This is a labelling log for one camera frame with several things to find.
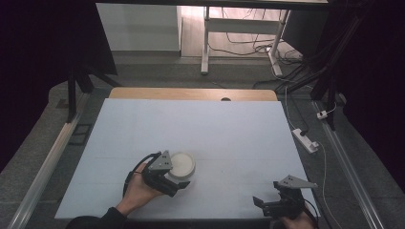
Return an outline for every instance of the metal frame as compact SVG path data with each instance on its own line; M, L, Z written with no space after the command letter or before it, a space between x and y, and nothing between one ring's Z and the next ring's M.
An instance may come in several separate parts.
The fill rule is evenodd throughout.
M333 3L325 1L293 1L293 0L94 0L95 3L138 4L138 5L167 5L167 6L196 6L196 7L227 7L227 8L256 8L275 10L332 10L357 8L362 2Z
M283 75L280 65L277 61L277 47L286 25L289 10L286 11L281 21L262 21L262 20L240 20L228 18L210 18L209 7L204 7L204 37L202 47L202 74L208 74L208 36L211 31L214 32L234 32L234 33L258 33L276 35L272 48L267 53L270 59L271 68L275 76Z
M36 206L36 203L41 198L42 193L44 192L45 187L47 186L48 181L53 174L54 168L59 161L63 151L65 150L66 145L68 144L69 138L71 137L72 132L74 131L75 126L83 113L84 106L86 105L89 97L89 94L83 94L79 98L77 112L72 122L65 123L62 130L60 131L59 136L57 137L56 141L53 144L53 147L47 155L47 158L45 159L44 163L39 169L38 174L33 180L30 189L24 196L20 206L12 217L11 223L7 227L8 229L25 228L25 226L27 225Z
M319 109L318 104L315 101L312 101L313 109L318 113L321 111ZM383 229L384 224L378 215L378 212L375 209L372 199L370 198L369 193L367 192L366 188L364 187L363 183L361 182L358 174L356 173L354 166L348 154L346 153L345 147L343 146L342 142L339 139L339 136L336 131L333 131L330 125L323 121L322 126L324 128L325 134L327 135L330 145L336 157L342 167L343 172L346 175L346 179L348 180L354 195L356 196L361 210L364 213L364 216L367 222L372 229Z
M72 66L72 71L68 75L69 115L68 120L66 121L67 123L71 123L76 115L75 83L77 82L80 90L85 94L90 94L93 91L94 86L89 74L93 74L95 77L113 87L122 87L122 85L117 83L114 79L110 78L104 73L101 73L92 66Z

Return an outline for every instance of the white power strip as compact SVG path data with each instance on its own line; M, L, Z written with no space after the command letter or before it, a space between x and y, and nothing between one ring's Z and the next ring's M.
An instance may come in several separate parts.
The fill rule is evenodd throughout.
M301 144L306 148L306 150L312 154L313 152L318 151L318 142L310 141L306 135L301 135L301 130L299 128L292 131L295 137L301 142Z

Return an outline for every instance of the gray floor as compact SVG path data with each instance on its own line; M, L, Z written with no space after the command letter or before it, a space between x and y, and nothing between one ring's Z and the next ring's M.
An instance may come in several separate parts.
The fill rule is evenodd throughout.
M251 89L256 81L267 80L271 74L266 59L215 59L210 62L208 76L201 76L200 59L198 58L173 56L131 56L129 58L125 55L117 55L116 62L118 76L114 76L114 79L127 87ZM283 71L288 73L293 68L294 66L283 66ZM92 77L92 80L96 88L79 121L79 126L84 129L88 128L86 125L90 127L94 125L102 101L112 89L95 77ZM274 89L280 83L280 81L272 81L260 85L258 88ZM320 150L317 154L309 155L296 142L309 180L320 184L320 187L322 187L324 179L324 155L327 156L325 194L323 195L321 188L314 191L319 200L317 204L323 210L321 212L323 217L320 219L321 228L328 228L326 219L333 228L338 228L326 208L324 197L342 228L370 228L325 136L322 122L315 117L312 101L308 96L309 90L309 88L302 88L289 95L287 106L283 94L279 94L278 98L285 107L288 107L291 123L302 129L308 125L310 128L308 136L312 140L321 142L325 147L325 153ZM51 90L50 103L44 114L0 175L0 228L6 228L9 225L14 212L62 128L67 117L66 104L63 105L63 99L66 98L66 83ZM405 228L405 219L401 216L405 210L404 194L373 150L342 114L343 106L342 102L338 102L335 116L336 132L341 137L386 228ZM84 145L80 142L85 142L85 140L83 135L74 135L71 138L73 144L67 146L60 158L44 194L32 213L27 228L64 228L66 226L67 221L55 220L53 217L84 149Z

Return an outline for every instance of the black cable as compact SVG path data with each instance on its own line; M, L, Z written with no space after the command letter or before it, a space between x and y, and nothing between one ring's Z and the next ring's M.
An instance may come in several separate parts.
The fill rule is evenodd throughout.
M288 78L290 75L294 74L297 70L299 70L300 68L304 67L304 65L300 65L297 68L295 68L294 70L291 71L291 73L287 74L286 76L284 76L283 78L279 78L279 79L286 79ZM256 81L253 86L252 89L256 89L256 87L260 84L265 84L265 83L270 83L270 82L274 82L274 80L270 79L270 80L263 80L263 81ZM277 89L280 87L280 85L274 90L275 93L277 93Z
M268 52L268 51L266 50L266 48L271 48L272 46L273 46L273 44L260 45L260 46L253 47L253 49L254 49L254 51L255 51L256 53L266 53L266 52Z
M294 69L291 73L289 73L288 75L286 75L286 77L284 77L283 79L285 79L285 81L283 83L281 83L275 90L274 92L277 94L280 94L280 89L285 86L288 83L291 83L289 81L291 81L291 79L295 78L301 71L303 71L304 69L306 69L308 66L301 64L299 65L296 69Z
M305 175L306 175L307 178L308 178L308 182L312 182L312 181L310 180L310 177L308 176L308 173L307 173L307 170L305 169L305 167L304 167L304 172L305 172ZM316 193L315 193L314 189L310 189L310 191L312 192L313 198L315 199L315 202L318 204L318 209L319 209L320 212L322 213L322 216L324 216L324 219L325 219L325 221L327 222L327 225L329 226L330 229L333 229L333 228L331 227L331 225L330 225L330 222L329 222L329 220L328 220L327 215L325 214L325 211L324 211L324 208L322 207L322 204L319 202L318 196L316 196Z
M349 28L349 24L350 23L348 23L343 28L343 30L340 33L338 33L336 37L332 39L331 42L328 45L326 45L319 53L303 59L303 62L306 64L316 64L318 62L323 61L322 57L325 57L324 55L328 54L329 50L333 47L333 45L341 38L341 36L345 34L345 31Z
M123 197L125 196L125 192L126 192L126 190L127 190L127 188L128 188L128 184L129 184L129 182L130 182L131 179L132 179L132 175L133 175L133 174L140 174L140 172L137 172L137 168L138 168L145 160L147 160L147 159L149 159L149 158L151 158L151 157L159 156L160 154L161 154L161 152L158 152L158 153L150 154L150 155L144 157L144 158L135 166L135 168L134 168L131 172L128 173L128 176L127 176L127 178L125 179L124 187L123 187L123 190L122 190L122 196L123 196Z
M226 33L226 37L230 43L233 44L251 44L251 43L259 43L259 42L267 42L267 41L274 41L274 39L268 39L268 40L258 40L258 41L232 41L230 40L228 36L228 32Z
M308 200L304 199L305 202L309 203L310 206L312 206L313 210L315 211L316 217L310 212L310 210L307 207L304 207L304 212L309 216L309 218L312 220L312 222L315 224L315 228L319 229L319 216L318 212L316 211L315 206Z
M297 50L293 49L293 50L290 50L290 51L287 51L286 53L284 53L284 58L287 58L287 53L294 52L294 51L297 51Z
M212 47L209 45L209 43L208 43L208 47L209 47L209 49L211 49L211 50L213 50L213 51L217 51L217 52L227 52L227 53L231 53L231 54L235 54L235 55L251 55L251 54L255 54L255 53L256 53L256 51L255 51L255 52L248 52L248 53L235 53L235 52L226 51L226 50L217 50L217 49L212 48Z
M285 64L285 65L299 64L299 63L302 63L302 62L303 62L302 59L286 58L286 54L287 54L288 52L284 53L284 57L282 57L282 56L280 55L280 51L277 50L277 54L278 54L277 60L279 60L281 63L283 63L283 64Z
M284 93L285 93L286 85L287 85L288 83L295 83L295 84L296 84L296 83L299 83L299 82L301 82L301 80L303 80L304 78L308 78L308 77L311 76L311 75L314 75L314 73L306 73L306 74L302 75L301 77L299 77L298 79L292 81L292 79L297 76L297 74L296 74L295 76L293 76L293 77L291 78L290 82L283 82L283 83L281 83L281 84L277 87L277 89L276 89L274 92L275 92L276 94L284 94Z

